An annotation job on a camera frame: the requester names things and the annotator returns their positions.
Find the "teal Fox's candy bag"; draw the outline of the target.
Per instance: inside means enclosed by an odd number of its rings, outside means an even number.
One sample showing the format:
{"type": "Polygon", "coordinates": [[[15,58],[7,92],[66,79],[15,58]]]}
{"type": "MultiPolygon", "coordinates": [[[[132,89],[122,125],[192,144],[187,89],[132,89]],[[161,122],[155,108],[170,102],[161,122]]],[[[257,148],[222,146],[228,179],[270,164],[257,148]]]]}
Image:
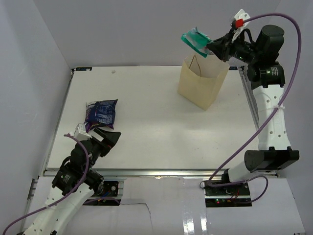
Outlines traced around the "teal Fox's candy bag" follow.
{"type": "Polygon", "coordinates": [[[213,55],[213,52],[207,48],[207,44],[211,44],[213,41],[207,35],[200,32],[197,27],[182,34],[181,40],[204,58],[208,55],[213,55]]]}

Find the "aluminium table front rail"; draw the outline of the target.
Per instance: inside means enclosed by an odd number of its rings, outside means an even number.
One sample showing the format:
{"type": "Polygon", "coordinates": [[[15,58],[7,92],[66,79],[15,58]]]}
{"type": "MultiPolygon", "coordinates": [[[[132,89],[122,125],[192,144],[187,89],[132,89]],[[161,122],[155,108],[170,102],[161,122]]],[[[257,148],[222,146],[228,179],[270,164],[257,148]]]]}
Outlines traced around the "aluminium table front rail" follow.
{"type": "Polygon", "coordinates": [[[210,177],[214,171],[205,169],[96,169],[104,177],[210,177]]]}

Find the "dark blue snack bag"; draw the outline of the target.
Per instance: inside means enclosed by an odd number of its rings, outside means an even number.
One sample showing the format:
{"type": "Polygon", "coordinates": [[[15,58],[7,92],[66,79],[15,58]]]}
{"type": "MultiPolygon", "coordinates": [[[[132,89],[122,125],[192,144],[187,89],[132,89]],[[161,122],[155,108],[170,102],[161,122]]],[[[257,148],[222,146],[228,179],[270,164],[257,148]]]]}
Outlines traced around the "dark blue snack bag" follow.
{"type": "Polygon", "coordinates": [[[108,127],[113,130],[117,102],[118,99],[86,103],[84,121],[86,131],[89,132],[96,127],[108,127]]]}

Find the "beige paper bag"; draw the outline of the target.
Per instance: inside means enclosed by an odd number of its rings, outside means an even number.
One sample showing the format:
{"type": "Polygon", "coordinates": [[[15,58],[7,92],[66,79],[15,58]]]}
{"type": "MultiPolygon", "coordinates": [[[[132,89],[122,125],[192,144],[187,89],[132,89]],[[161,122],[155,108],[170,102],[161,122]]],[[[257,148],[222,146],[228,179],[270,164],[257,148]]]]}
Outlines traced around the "beige paper bag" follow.
{"type": "Polygon", "coordinates": [[[229,68],[215,55],[189,55],[181,66],[178,93],[206,111],[216,100],[229,68]]]}

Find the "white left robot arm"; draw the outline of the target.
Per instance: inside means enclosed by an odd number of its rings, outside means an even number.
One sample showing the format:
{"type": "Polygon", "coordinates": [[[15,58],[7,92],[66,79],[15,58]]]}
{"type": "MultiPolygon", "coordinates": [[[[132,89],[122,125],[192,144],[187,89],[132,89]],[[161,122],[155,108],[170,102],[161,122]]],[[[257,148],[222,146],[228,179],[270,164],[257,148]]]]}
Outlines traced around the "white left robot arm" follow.
{"type": "Polygon", "coordinates": [[[106,182],[92,170],[100,157],[106,156],[117,144],[121,133],[95,128],[98,140],[78,124],[68,137],[76,142],[55,175],[43,210],[29,225],[24,235],[61,235],[67,224],[85,204],[99,205],[107,200],[119,204],[117,181],[106,182]]]}

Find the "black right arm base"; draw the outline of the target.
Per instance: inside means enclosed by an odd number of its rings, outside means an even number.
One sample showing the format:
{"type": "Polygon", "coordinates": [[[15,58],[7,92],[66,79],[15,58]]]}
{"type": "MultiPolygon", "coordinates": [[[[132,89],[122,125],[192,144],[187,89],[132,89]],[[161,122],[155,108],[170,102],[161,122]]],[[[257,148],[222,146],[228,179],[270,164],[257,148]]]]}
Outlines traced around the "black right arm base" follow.
{"type": "Polygon", "coordinates": [[[251,207],[250,190],[247,183],[226,187],[211,187],[207,181],[200,182],[204,190],[207,208],[251,207]]]}

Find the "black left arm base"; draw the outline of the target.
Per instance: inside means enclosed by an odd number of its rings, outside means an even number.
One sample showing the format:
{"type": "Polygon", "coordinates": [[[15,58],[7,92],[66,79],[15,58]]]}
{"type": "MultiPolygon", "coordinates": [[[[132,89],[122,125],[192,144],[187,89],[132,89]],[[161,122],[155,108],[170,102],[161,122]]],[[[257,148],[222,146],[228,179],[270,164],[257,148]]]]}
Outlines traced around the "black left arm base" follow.
{"type": "Polygon", "coordinates": [[[118,199],[121,183],[114,179],[105,179],[102,191],[88,199],[84,206],[119,206],[121,199],[118,199]]]}

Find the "blue label sticker left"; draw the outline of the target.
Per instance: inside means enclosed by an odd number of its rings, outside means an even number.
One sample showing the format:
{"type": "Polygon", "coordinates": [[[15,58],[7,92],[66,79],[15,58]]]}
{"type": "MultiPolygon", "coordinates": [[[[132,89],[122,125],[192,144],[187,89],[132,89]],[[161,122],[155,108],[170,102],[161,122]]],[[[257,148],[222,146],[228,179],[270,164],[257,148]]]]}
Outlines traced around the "blue label sticker left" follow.
{"type": "Polygon", "coordinates": [[[75,71],[91,71],[92,67],[76,67],[75,71]]]}

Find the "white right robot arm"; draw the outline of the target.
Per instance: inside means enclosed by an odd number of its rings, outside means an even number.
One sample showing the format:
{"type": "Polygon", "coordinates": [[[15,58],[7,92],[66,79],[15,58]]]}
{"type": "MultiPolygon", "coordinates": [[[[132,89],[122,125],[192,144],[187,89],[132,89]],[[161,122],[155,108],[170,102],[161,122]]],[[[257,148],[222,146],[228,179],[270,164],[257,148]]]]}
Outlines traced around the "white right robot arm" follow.
{"type": "Polygon", "coordinates": [[[244,160],[237,166],[226,169],[222,174],[221,190],[233,195],[239,188],[238,182],[246,182],[259,172],[282,170],[300,158],[293,150],[286,132],[284,108],[286,93],[283,67],[277,62],[279,50],[284,43],[284,31],[276,25],[262,27],[256,41],[245,41],[244,29],[236,39],[231,29],[223,37],[207,44],[220,60],[226,62],[234,57],[247,63],[247,77],[256,101],[259,129],[257,150],[247,150],[244,160]]]}

